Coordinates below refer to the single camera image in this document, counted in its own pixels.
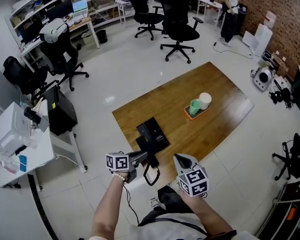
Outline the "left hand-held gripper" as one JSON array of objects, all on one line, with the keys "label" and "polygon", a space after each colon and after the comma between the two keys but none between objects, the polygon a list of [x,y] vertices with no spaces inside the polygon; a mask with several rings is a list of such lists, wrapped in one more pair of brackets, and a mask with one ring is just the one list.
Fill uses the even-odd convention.
[{"label": "left hand-held gripper", "polygon": [[125,182],[129,184],[137,177],[137,167],[148,157],[146,151],[133,151],[130,153],[113,152],[105,155],[106,168],[111,173],[127,173]]}]

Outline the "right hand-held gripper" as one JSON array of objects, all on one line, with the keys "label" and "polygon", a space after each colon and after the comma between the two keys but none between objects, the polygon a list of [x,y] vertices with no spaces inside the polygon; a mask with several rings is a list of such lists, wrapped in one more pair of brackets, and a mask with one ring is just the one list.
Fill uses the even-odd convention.
[{"label": "right hand-held gripper", "polygon": [[209,190],[208,175],[194,156],[175,153],[173,161],[181,190],[190,197],[202,196],[207,193]]}]

